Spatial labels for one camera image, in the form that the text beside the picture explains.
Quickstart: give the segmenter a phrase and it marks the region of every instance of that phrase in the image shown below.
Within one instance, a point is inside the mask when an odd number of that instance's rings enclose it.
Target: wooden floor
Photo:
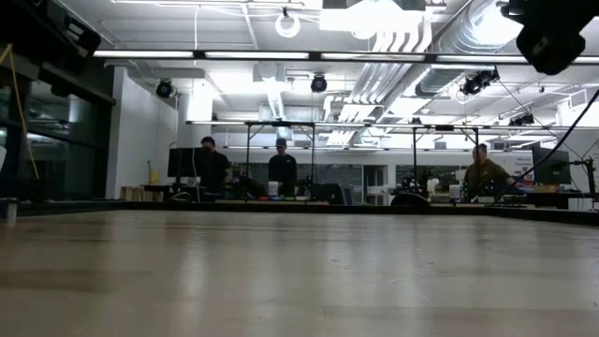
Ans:
[[[599,230],[99,212],[0,229],[0,336],[599,336]]]

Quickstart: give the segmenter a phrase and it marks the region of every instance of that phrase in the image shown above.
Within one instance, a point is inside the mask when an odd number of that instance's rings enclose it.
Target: computer monitor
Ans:
[[[170,149],[168,152],[168,176],[177,177],[177,169],[180,168],[181,177],[196,177],[199,174],[200,164],[205,155],[208,154],[203,148],[179,148]],[[195,156],[196,172],[192,157]]]
[[[550,149],[542,149],[540,146],[533,147],[534,182],[541,184],[570,184],[570,155],[566,151],[556,151],[545,163],[537,166]]]

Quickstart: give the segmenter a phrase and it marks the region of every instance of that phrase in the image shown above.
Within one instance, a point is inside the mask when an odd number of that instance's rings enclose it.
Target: dark shirt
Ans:
[[[468,198],[476,197],[486,184],[493,183],[495,186],[503,186],[508,178],[509,174],[505,172],[504,168],[490,159],[486,159],[482,165],[472,164],[466,169],[464,176],[464,181],[468,183]]]
[[[203,153],[197,170],[197,175],[202,178],[199,184],[211,189],[221,187],[225,182],[226,170],[230,168],[231,164],[224,154],[216,151]]]
[[[269,181],[293,186],[298,179],[296,158],[289,154],[275,155],[269,162]]]

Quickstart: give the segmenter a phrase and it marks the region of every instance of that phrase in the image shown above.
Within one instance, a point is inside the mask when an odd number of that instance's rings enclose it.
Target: yellow cable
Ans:
[[[31,158],[31,163],[34,166],[34,173],[36,174],[36,179],[39,180],[39,173],[37,173],[37,165],[36,160],[34,159],[34,154],[31,151],[31,144],[29,140],[27,140],[27,123],[25,122],[25,116],[22,113],[22,105],[21,105],[21,97],[19,96],[19,86],[17,83],[17,68],[15,67],[15,60],[12,57],[12,43],[9,43],[7,48],[5,49],[2,57],[0,57],[0,65],[4,61],[5,57],[10,59],[10,67],[12,67],[12,83],[13,89],[15,91],[15,96],[17,97],[17,107],[19,107],[19,114],[21,115],[21,124],[22,124],[22,132],[25,135],[25,144],[27,144],[27,151],[29,152],[29,157]]]

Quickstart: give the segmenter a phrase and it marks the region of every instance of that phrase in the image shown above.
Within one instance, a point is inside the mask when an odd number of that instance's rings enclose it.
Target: person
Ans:
[[[296,180],[298,179],[297,162],[294,157],[285,153],[287,142],[277,139],[277,155],[269,161],[269,182],[278,182],[279,194],[293,196]]]
[[[487,145],[479,144],[472,150],[474,163],[466,169],[464,181],[468,183],[468,199],[478,196],[485,185],[511,184],[514,179],[505,169],[487,158]]]
[[[204,137],[197,175],[201,178],[199,185],[208,192],[221,192],[225,183],[233,180],[231,164],[224,154],[216,152],[216,143],[212,137]]]

